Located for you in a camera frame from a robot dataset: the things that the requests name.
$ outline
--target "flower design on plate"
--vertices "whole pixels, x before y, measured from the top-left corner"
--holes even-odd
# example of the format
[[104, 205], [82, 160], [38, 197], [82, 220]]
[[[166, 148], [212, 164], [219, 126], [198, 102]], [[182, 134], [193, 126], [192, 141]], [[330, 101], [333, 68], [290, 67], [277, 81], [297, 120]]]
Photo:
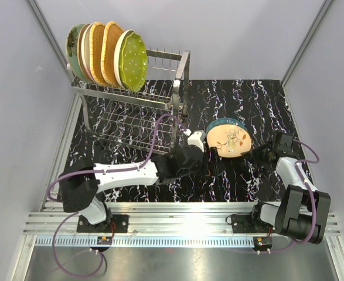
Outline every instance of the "flower design on plate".
[[77, 55], [77, 47], [78, 47], [78, 30], [77, 28], [73, 28], [69, 35], [67, 36], [67, 54], [69, 57], [72, 57], [73, 55]]

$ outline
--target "perforated metal strip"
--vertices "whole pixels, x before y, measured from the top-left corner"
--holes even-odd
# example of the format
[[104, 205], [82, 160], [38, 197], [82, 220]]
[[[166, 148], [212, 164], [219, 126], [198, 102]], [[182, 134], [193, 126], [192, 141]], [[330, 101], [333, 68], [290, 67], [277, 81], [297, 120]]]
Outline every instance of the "perforated metal strip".
[[[51, 246], [52, 235], [38, 235], [35, 245]], [[97, 243], [97, 236], [61, 235], [56, 237], [56, 246], [103, 246]], [[115, 237], [112, 247], [147, 248], [252, 248], [253, 237]]]

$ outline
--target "metal dish rack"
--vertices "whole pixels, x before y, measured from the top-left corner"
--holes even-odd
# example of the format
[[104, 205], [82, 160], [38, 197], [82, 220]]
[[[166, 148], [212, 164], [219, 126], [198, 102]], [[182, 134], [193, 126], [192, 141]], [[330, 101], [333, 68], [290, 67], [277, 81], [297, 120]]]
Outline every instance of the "metal dish rack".
[[[149, 49], [147, 56], [149, 69], [174, 71], [174, 79], [146, 81], [140, 92], [87, 84], [78, 77], [73, 80], [71, 86], [82, 100], [86, 131], [99, 142], [112, 142], [149, 151], [159, 116], [170, 113], [186, 122], [190, 51], [176, 54]], [[88, 117], [87, 96], [109, 100], [105, 111], [94, 126], [91, 126]], [[154, 152], [164, 154], [174, 150], [177, 133], [178, 122], [174, 119], [165, 119], [158, 128]]]

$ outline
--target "floor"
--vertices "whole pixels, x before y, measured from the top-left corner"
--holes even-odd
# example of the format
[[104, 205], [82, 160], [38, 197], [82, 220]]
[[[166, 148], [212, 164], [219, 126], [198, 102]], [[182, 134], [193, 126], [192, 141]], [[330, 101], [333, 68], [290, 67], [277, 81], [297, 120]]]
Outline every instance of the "floor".
[[[280, 248], [289, 243], [283, 237], [274, 240]], [[76, 256], [85, 249], [59, 247], [57, 255], [67, 270], [87, 275], [97, 268], [99, 258], [93, 253]], [[103, 265], [95, 277], [86, 280], [338, 280], [326, 241], [260, 256], [250, 249], [235, 248], [110, 248], [104, 255], [107, 270]], [[77, 279], [58, 270], [50, 247], [37, 246], [25, 280]]]
[[[96, 124], [108, 101], [88, 98], [90, 120]], [[205, 130], [213, 120], [228, 117], [243, 122], [257, 147], [275, 130], [298, 137], [284, 90], [278, 80], [192, 80], [189, 87], [189, 128]], [[85, 131], [82, 111], [66, 166], [88, 157], [96, 163], [139, 162], [147, 153], [110, 145], [102, 150]], [[216, 177], [187, 176], [164, 186], [129, 186], [106, 194], [113, 202], [277, 201], [285, 188], [275, 171], [259, 170], [247, 159], [223, 159], [226, 171]]]

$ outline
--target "white plate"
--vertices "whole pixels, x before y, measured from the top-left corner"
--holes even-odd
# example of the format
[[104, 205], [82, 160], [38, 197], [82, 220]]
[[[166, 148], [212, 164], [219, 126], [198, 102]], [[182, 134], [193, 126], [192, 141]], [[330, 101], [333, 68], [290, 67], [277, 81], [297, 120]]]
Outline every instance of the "white plate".
[[134, 30], [129, 29], [126, 30], [119, 38], [117, 41], [117, 44], [115, 45], [114, 49], [114, 58], [113, 58], [113, 67], [114, 67], [114, 75], [115, 79], [117, 80], [117, 83], [124, 88], [122, 82], [121, 82], [121, 77], [120, 77], [120, 55], [121, 55], [121, 45], [123, 41], [125, 40], [126, 36], [129, 35], [130, 33], [134, 32]]
[[95, 81], [94, 77], [91, 74], [90, 68], [90, 31], [93, 25], [93, 23], [90, 24], [90, 26], [83, 33], [81, 52], [84, 69], [86, 69], [86, 72], [88, 76], [90, 76], [91, 80]]

